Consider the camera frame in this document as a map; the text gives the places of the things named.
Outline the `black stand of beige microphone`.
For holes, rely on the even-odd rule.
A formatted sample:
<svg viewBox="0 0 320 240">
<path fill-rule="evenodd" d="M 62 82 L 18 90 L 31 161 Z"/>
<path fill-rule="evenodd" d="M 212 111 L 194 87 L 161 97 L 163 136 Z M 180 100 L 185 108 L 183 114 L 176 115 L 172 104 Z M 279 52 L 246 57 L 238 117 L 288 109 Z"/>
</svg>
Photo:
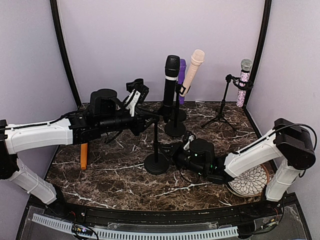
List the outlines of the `black stand of beige microphone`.
<svg viewBox="0 0 320 240">
<path fill-rule="evenodd" d="M 185 125 L 178 120 L 179 117 L 179 111 L 180 111 L 180 102 L 179 102 L 179 95 L 180 95 L 180 89 L 181 84 L 176 85 L 176 101 L 175 101 L 175 108 L 174 108 L 174 120 L 170 120 L 164 127 L 164 132 L 170 136 L 170 137 L 181 137 L 186 132 Z"/>
</svg>

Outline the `black microphone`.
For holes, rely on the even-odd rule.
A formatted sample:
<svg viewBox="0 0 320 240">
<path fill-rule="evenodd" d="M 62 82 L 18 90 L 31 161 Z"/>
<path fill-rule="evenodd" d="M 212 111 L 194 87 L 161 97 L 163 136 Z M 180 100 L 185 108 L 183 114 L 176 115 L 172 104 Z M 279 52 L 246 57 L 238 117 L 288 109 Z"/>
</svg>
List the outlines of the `black microphone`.
<svg viewBox="0 0 320 240">
<path fill-rule="evenodd" d="M 179 72 L 180 57 L 177 55 L 168 55 L 165 62 L 165 84 L 161 107 L 161 114 L 165 123 L 169 121 L 169 117 L 171 116 Z"/>
</svg>

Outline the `orange microphone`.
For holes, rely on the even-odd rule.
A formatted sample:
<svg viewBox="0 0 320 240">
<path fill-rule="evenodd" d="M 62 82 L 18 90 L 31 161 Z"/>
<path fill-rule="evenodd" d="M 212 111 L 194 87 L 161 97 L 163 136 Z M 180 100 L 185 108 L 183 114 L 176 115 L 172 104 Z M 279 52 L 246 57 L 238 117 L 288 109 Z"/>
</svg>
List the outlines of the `orange microphone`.
<svg viewBox="0 0 320 240">
<path fill-rule="evenodd" d="M 87 169 L 88 162 L 88 143 L 81 144 L 80 146 L 80 168 L 81 170 Z"/>
</svg>

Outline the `beige pink microphone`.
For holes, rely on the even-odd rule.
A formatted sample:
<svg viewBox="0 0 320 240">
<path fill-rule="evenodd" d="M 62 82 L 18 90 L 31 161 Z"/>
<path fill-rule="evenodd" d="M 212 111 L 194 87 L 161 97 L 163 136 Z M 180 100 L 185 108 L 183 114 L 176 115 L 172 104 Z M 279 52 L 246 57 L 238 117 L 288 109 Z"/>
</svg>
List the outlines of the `beige pink microphone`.
<svg viewBox="0 0 320 240">
<path fill-rule="evenodd" d="M 182 83 L 179 95 L 185 97 L 188 93 L 191 83 L 200 67 L 200 65 L 205 61 L 205 52 L 201 49 L 196 49 L 191 55 L 190 65 L 187 70 L 184 82 Z"/>
</svg>

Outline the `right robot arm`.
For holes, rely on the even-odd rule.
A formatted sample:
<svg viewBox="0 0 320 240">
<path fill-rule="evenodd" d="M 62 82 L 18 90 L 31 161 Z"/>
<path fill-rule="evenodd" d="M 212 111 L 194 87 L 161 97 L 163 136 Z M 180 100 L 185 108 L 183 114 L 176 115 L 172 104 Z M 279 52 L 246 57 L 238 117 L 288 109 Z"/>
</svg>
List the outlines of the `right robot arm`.
<svg viewBox="0 0 320 240">
<path fill-rule="evenodd" d="M 275 208 L 285 191 L 298 176 L 316 162 L 318 138 L 307 124 L 293 123 L 284 118 L 274 121 L 265 135 L 245 146 L 222 156 L 215 155 L 214 144 L 187 132 L 182 141 L 160 144 L 160 152 L 177 169 L 187 169 L 214 184 L 226 184 L 241 174 L 277 158 L 282 163 L 275 177 L 266 185 L 265 198 L 255 205 L 255 213 L 266 217 Z"/>
</svg>

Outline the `black stand of purple microphone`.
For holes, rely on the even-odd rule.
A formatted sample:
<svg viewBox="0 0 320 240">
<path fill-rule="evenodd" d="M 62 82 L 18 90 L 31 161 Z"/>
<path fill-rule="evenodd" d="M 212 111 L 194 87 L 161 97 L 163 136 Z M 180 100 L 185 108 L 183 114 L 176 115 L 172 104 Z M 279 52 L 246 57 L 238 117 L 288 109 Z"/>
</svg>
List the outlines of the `black stand of purple microphone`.
<svg viewBox="0 0 320 240">
<path fill-rule="evenodd" d="M 171 120 L 171 121 L 174 121 L 174 120 L 175 120 L 175 113 L 176 113 L 176 108 L 173 107 L 172 113 L 171 113 L 171 116 L 170 116 L 170 120 Z M 178 120 L 179 122 L 183 122 L 183 121 L 185 121 L 186 119 L 187 119 L 187 114 L 186 114 L 186 112 L 185 112 L 183 109 L 179 108 L 178 114 L 177 114 L 177 120 Z"/>
</svg>

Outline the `purple microphone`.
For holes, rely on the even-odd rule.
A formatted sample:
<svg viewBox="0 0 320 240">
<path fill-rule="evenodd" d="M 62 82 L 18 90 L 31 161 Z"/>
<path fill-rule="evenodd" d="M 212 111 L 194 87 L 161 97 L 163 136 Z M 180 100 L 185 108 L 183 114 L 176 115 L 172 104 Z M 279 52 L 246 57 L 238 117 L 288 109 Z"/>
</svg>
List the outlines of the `purple microphone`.
<svg viewBox="0 0 320 240">
<path fill-rule="evenodd" d="M 185 72 L 186 72 L 186 60 L 181 58 L 180 59 L 180 70 L 179 70 L 179 74 L 178 74 L 178 84 L 182 85 L 184 80 L 185 80 Z M 184 104 L 184 100 L 185 98 L 179 95 L 179 104 L 183 105 Z"/>
</svg>

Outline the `black tripod mic stand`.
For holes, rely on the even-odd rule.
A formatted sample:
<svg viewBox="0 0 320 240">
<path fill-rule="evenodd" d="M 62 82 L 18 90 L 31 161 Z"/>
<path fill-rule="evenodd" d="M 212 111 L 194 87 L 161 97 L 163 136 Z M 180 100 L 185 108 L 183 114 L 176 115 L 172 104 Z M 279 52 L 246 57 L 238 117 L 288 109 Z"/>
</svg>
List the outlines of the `black tripod mic stand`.
<svg viewBox="0 0 320 240">
<path fill-rule="evenodd" d="M 226 97 L 227 97 L 227 93 L 228 93 L 228 89 L 229 89 L 229 84 L 232 82 L 238 89 L 251 90 L 254 86 L 254 83 L 252 81 L 248 81 L 246 83 L 246 87 L 242 88 L 238 85 L 238 83 L 240 81 L 240 77 L 235 77 L 235 76 L 232 76 L 231 74 L 228 74 L 225 77 L 225 80 L 226 80 L 226 87 L 224 90 L 224 95 L 223 95 L 223 99 L 220 104 L 218 114 L 214 118 L 212 118 L 209 121 L 207 121 L 206 123 L 202 124 L 200 126 L 202 129 L 211 123 L 217 122 L 217 123 L 225 123 L 225 124 L 229 125 L 233 131 L 235 131 L 235 132 L 237 131 L 236 128 L 233 127 L 231 125 L 231 123 L 225 118 L 225 115 L 223 113 L 224 107 L 226 105 Z"/>
</svg>

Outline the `glitter silver microphone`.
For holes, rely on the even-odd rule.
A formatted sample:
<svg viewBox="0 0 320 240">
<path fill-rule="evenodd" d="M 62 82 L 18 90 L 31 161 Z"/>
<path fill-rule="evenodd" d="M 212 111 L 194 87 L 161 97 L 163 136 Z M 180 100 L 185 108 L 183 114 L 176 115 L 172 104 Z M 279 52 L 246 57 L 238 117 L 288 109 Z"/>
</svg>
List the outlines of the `glitter silver microphone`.
<svg viewBox="0 0 320 240">
<path fill-rule="evenodd" d="M 250 70 L 252 67 L 252 61 L 248 58 L 245 58 L 241 61 L 241 72 L 240 72 L 240 80 L 238 82 L 238 85 L 241 88 L 244 88 L 247 86 L 247 82 L 249 81 L 250 78 Z M 237 99 L 236 99 L 236 105 L 238 107 L 243 107 L 244 101 L 245 101 L 245 96 L 246 96 L 246 89 L 238 89 L 237 92 Z"/>
</svg>

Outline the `flower pattern plate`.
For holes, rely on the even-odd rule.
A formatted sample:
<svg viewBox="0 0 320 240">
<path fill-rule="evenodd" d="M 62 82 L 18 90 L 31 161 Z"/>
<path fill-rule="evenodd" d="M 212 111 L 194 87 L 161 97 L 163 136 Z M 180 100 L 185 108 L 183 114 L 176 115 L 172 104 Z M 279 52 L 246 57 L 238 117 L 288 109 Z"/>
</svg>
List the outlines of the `flower pattern plate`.
<svg viewBox="0 0 320 240">
<path fill-rule="evenodd" d="M 238 197 L 250 198 L 261 196 L 270 181 L 266 167 L 261 164 L 243 172 L 227 183 L 228 189 Z"/>
</svg>

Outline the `black front rail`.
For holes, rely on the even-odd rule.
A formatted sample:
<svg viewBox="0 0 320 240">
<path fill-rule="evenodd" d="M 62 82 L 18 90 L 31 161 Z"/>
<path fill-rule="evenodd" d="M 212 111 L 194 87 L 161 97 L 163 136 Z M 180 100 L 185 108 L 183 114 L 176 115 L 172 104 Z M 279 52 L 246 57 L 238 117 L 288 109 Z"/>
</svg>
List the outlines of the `black front rail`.
<svg viewBox="0 0 320 240">
<path fill-rule="evenodd" d="M 118 210 L 66 203 L 70 219 L 89 225 L 107 226 L 111 223 L 138 225 L 187 225 L 218 223 L 222 225 L 250 225 L 259 218 L 284 212 L 280 202 L 258 201 L 243 205 L 202 210 L 135 211 Z"/>
</svg>

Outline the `left black frame post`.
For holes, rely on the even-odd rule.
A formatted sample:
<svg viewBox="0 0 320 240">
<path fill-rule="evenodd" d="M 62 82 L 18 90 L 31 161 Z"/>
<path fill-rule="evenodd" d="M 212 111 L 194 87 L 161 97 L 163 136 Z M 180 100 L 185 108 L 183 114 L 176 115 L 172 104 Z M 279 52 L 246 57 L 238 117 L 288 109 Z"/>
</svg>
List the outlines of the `left black frame post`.
<svg viewBox="0 0 320 240">
<path fill-rule="evenodd" d="M 53 20 L 53 25 L 54 25 L 54 30 L 55 30 L 55 35 L 60 51 L 60 56 L 62 59 L 63 67 L 65 70 L 65 74 L 67 77 L 67 81 L 74 99 L 74 102 L 77 107 L 81 106 L 82 102 L 80 99 L 80 95 L 76 86 L 76 82 L 73 76 L 73 72 L 71 69 L 71 64 L 69 61 L 68 53 L 67 53 L 67 48 L 64 40 L 64 35 L 62 31 L 62 25 L 61 25 L 61 20 L 60 20 L 60 15 L 59 15 L 59 9 L 58 9 L 58 1 L 57 0 L 50 0 L 50 8 L 51 8 L 51 15 L 52 15 L 52 20 Z"/>
</svg>

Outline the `black frame post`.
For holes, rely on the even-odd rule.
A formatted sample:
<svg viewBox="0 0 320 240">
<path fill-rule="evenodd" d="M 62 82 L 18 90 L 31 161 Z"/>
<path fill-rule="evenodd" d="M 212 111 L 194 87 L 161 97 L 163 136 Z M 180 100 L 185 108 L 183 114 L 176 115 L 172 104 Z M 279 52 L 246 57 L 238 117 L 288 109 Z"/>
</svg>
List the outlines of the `black frame post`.
<svg viewBox="0 0 320 240">
<path fill-rule="evenodd" d="M 272 0 L 265 0 L 257 47 L 256 47 L 253 65 L 252 65 L 252 69 L 249 77 L 249 82 L 252 84 L 254 84 L 255 82 L 258 69 L 260 66 L 261 57 L 263 54 L 263 49 L 264 49 L 265 39 L 267 35 L 267 30 L 268 30 L 269 19 L 270 19 L 271 7 L 272 7 Z"/>
<path fill-rule="evenodd" d="M 63 67 L 65 70 L 65 74 L 67 77 L 67 81 L 74 99 L 74 102 L 77 107 L 81 106 L 82 102 L 80 99 L 80 95 L 76 86 L 76 82 L 73 76 L 73 72 L 71 69 L 71 64 L 69 61 L 68 53 L 67 53 L 67 48 L 64 40 L 64 35 L 62 31 L 62 25 L 61 25 L 61 20 L 60 20 L 60 15 L 59 15 L 59 9 L 58 9 L 58 1 L 57 0 L 50 0 L 50 8 L 51 8 L 51 15 L 52 15 L 52 20 L 53 20 L 53 25 L 54 25 L 54 30 L 55 30 L 55 35 L 60 51 L 60 56 L 62 59 Z"/>
</svg>

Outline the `right black frame post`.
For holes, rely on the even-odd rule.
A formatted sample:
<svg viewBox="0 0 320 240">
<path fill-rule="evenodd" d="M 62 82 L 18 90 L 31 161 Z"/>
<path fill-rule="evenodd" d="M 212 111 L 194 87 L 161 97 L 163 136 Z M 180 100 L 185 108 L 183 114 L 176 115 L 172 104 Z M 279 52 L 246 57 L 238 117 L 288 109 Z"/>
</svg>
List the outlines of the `right black frame post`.
<svg viewBox="0 0 320 240">
<path fill-rule="evenodd" d="M 272 7 L 272 0 L 265 0 L 257 47 L 256 47 L 253 65 L 252 65 L 252 69 L 249 77 L 249 82 L 252 84 L 254 84 L 255 82 L 258 69 L 260 66 L 261 57 L 263 54 L 263 49 L 264 49 L 265 39 L 267 35 L 267 30 L 268 30 L 269 19 L 270 19 L 271 7 Z"/>
</svg>

